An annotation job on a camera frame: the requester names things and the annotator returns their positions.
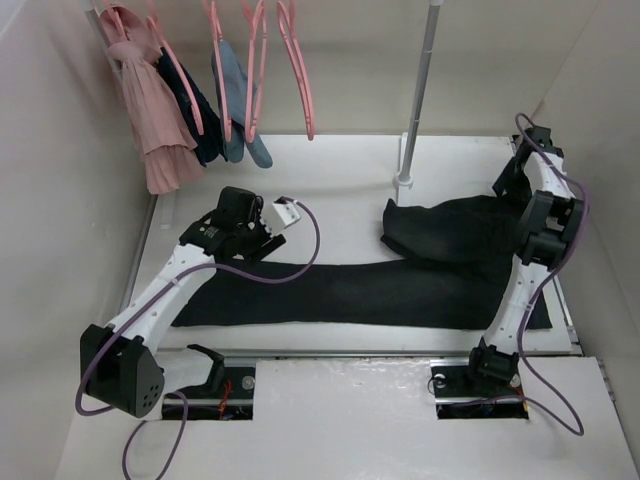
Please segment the black trousers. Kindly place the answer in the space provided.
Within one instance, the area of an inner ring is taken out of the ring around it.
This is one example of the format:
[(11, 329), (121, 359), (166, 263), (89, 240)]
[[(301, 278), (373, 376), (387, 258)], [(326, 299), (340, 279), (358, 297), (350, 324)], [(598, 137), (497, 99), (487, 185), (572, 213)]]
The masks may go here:
[(529, 198), (478, 195), (431, 208), (388, 201), (381, 242), (399, 259), (314, 265), (280, 285), (219, 271), (172, 325), (326, 322), (484, 330), (506, 292), (516, 227)]

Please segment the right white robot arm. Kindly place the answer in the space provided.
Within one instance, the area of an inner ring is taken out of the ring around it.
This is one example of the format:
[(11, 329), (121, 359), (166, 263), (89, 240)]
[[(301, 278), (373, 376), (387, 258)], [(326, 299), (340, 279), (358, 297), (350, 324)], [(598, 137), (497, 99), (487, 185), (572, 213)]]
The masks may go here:
[(496, 316), (462, 369), (465, 387), (476, 394), (506, 386), (517, 374), (528, 319), (544, 287), (572, 256), (589, 210), (586, 191), (563, 170), (564, 154), (554, 146), (551, 130), (531, 125), (520, 133), (515, 154), (492, 189), (499, 197), (521, 198), (515, 188), (529, 184), (528, 163), (540, 188), (525, 199), (515, 228), (512, 273)]

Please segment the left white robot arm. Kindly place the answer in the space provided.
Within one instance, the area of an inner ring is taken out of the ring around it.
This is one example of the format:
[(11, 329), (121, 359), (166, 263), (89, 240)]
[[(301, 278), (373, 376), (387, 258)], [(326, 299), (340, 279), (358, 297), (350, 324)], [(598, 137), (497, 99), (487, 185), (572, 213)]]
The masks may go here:
[(220, 354), (191, 345), (161, 354), (163, 337), (192, 296), (240, 255), (256, 262), (285, 242), (283, 231), (300, 215), (292, 201), (266, 203), (244, 189), (226, 187), (217, 207), (179, 237), (169, 260), (133, 303), (80, 339), (79, 395), (88, 395), (136, 418), (166, 394), (192, 387), (204, 397), (223, 387)]

